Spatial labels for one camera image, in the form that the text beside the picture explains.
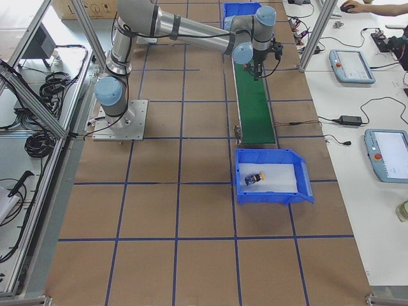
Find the human hand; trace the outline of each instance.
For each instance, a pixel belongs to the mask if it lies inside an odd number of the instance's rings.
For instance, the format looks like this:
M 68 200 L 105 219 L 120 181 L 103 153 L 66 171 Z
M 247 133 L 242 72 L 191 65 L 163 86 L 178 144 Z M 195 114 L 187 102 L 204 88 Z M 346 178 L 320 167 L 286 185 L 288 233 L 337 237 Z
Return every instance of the human hand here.
M 364 7 L 365 5 L 354 1 L 354 0 L 347 0 L 345 3 L 342 4 L 342 6 L 348 6 L 348 5 L 354 5 L 354 8 L 348 9 L 348 13 L 363 13 L 365 12 Z

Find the tablet device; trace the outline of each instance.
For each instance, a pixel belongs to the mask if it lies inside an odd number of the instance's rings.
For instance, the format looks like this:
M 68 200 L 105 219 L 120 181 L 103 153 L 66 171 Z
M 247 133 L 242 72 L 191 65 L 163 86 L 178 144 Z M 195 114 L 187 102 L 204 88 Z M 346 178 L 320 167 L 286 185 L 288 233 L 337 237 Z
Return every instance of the tablet device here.
M 408 134 L 402 130 L 368 129 L 364 134 L 368 157 L 379 180 L 408 183 Z
M 357 84 L 375 82 L 370 66 L 360 51 L 331 50 L 329 60 L 339 82 Z

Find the computer mouse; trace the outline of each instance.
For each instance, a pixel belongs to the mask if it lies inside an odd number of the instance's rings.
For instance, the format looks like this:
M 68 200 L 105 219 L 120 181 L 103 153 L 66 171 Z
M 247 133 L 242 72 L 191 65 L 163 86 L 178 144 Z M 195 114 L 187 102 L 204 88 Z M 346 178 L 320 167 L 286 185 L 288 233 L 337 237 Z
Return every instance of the computer mouse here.
M 347 5 L 347 6 L 341 6 L 340 11 L 348 13 L 351 8 L 354 8 L 354 5 L 350 4 L 350 5 Z

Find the cardboard box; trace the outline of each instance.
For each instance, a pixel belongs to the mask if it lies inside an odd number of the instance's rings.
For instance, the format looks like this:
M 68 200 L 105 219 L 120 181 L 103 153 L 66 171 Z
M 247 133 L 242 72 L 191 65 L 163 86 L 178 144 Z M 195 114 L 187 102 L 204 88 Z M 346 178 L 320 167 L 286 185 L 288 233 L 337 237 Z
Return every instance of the cardboard box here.
M 82 1 L 89 18 L 113 19 L 116 14 L 116 0 L 84 0 Z M 64 19 L 77 19 L 71 0 L 54 0 L 52 7 L 58 17 Z

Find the green conveyor belt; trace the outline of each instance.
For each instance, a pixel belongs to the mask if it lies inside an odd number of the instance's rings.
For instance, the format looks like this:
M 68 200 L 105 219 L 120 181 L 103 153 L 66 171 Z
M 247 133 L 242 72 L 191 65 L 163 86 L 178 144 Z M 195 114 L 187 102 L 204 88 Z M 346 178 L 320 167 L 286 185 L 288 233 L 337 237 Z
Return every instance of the green conveyor belt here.
M 242 143 L 275 143 L 263 80 L 254 81 L 242 65 L 234 64 Z

